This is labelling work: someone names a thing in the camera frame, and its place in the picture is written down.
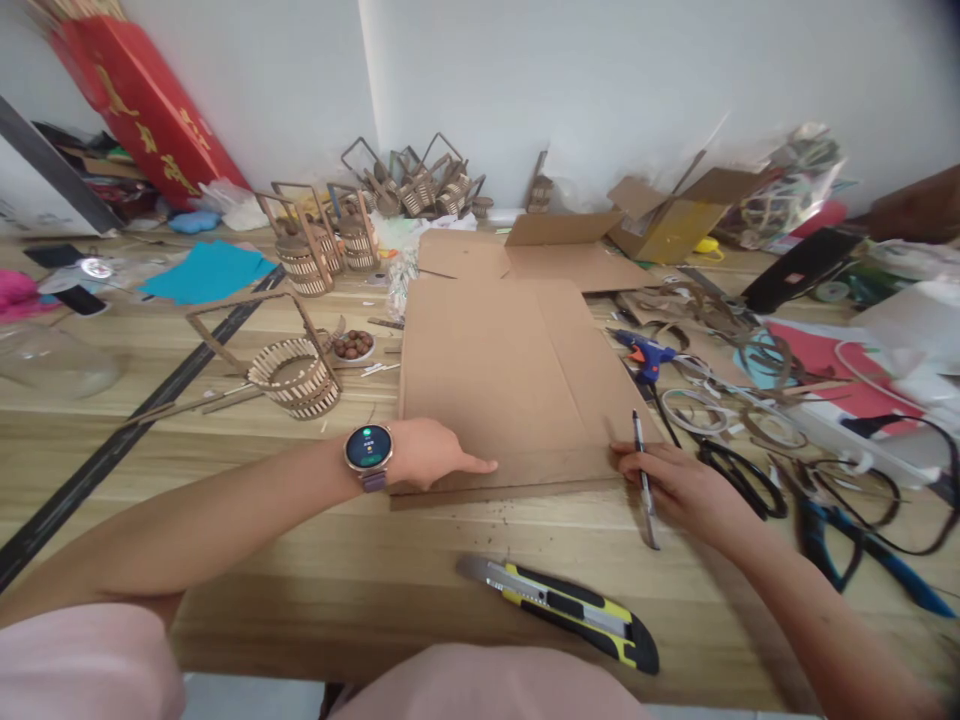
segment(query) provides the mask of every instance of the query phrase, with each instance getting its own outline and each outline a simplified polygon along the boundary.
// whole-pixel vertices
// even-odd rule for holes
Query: black scissors
[[[763,470],[725,445],[721,445],[703,435],[694,433],[690,433],[690,435],[700,446],[700,450],[697,452],[697,458],[700,462],[723,475],[727,482],[733,485],[741,497],[747,501],[747,504],[753,508],[753,511],[760,516],[761,520],[766,520],[768,517],[785,518],[787,516],[786,498],[784,498],[780,488]],[[773,498],[772,507],[747,479],[748,475],[755,477],[766,488],[770,497]]]

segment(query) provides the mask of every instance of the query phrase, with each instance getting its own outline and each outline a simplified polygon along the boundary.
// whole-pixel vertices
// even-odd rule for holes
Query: blue glue gun
[[[631,348],[633,353],[628,355],[640,365],[640,372],[636,380],[641,385],[652,385],[660,379],[660,366],[668,363],[677,356],[677,351],[656,343],[643,335],[632,333],[629,330],[613,330],[607,328],[614,339],[624,347]]]

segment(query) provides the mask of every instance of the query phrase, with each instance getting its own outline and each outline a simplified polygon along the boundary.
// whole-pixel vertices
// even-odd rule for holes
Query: wooden table
[[[226,232],[216,235],[231,237]],[[272,256],[268,232],[235,237],[241,238]],[[136,247],[128,247],[125,254],[164,252],[126,239],[97,242],[108,254],[131,244]],[[10,243],[0,248],[0,259],[5,267],[29,266]],[[769,262],[760,254],[731,252],[723,264],[701,269],[724,290],[738,292]],[[31,273],[36,276],[37,268]],[[370,316],[385,317],[385,292],[365,284],[363,275],[350,274],[337,280],[334,293],[308,300],[306,306],[316,325],[330,327],[342,314],[349,328],[366,329],[385,346],[402,333],[365,322]],[[87,320],[70,316],[58,326],[120,356],[125,374],[116,386],[87,400],[62,402],[38,400],[5,381],[0,385],[3,539],[12,536],[198,344],[181,308],[166,301],[134,306],[116,295],[115,300],[107,314]],[[598,327],[613,322],[610,300],[590,299],[588,304]],[[798,301],[782,314],[838,322],[848,312]],[[250,354],[299,331],[292,308],[271,302],[253,314],[229,346]],[[230,371],[220,360],[210,362],[180,402],[199,398],[208,389],[235,387],[239,379],[229,377]],[[396,417],[398,372],[365,379],[357,375],[341,375],[342,401],[312,422],[289,419],[265,398],[212,415],[188,412],[158,422],[38,559],[157,493],[298,443],[336,437],[367,421]],[[664,372],[663,387],[683,384],[675,371]],[[736,447],[766,467],[756,447],[743,441]],[[321,473],[318,468],[318,481]],[[946,506],[927,491],[908,497],[912,502],[891,534],[918,546],[932,537]],[[648,702],[813,711],[812,693],[786,641],[739,573],[672,529],[662,532],[663,550],[651,551],[641,539],[638,508],[636,494],[626,487],[402,513],[391,513],[384,495],[358,498],[303,524],[224,577],[189,593],[173,643],[187,671],[352,682],[369,682],[438,642],[542,645],[604,666]],[[792,523],[773,522],[785,536],[792,536]],[[841,562],[849,556],[843,542],[835,552]],[[463,553],[509,557],[624,602],[656,638],[661,674],[654,678],[631,672],[582,641],[517,612],[493,591],[459,578],[454,566]],[[960,536],[939,554],[909,562],[933,585],[958,593],[958,558]],[[869,559],[846,598],[910,667],[941,688],[949,686],[955,674],[950,657],[960,640],[956,622],[912,605]],[[945,598],[957,604],[955,598]]]

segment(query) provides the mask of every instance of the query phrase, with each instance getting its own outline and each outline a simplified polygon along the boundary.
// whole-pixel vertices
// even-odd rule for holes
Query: red box
[[[64,23],[50,43],[91,107],[170,203],[192,210],[200,183],[249,189],[139,25],[101,16]]]

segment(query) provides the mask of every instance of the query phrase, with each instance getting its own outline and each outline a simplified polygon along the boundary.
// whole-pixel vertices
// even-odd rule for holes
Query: white wall
[[[247,178],[307,179],[358,134],[442,130],[521,202],[539,150],[619,174],[828,123],[873,198],[960,162],[960,37],[937,0],[124,0]],[[102,126],[52,51],[0,15],[0,95]]]
[[[854,210],[960,162],[960,38],[928,0],[360,0],[382,147],[442,130],[520,204],[548,142],[584,180],[826,122]],[[412,92],[420,89],[423,92]]]
[[[106,129],[50,45],[11,2],[0,2],[0,95],[27,120],[74,134]]]
[[[376,138],[355,0],[123,0],[255,188],[339,165]],[[0,95],[28,119],[97,132],[49,46],[0,18]],[[8,45],[8,39],[16,45]]]

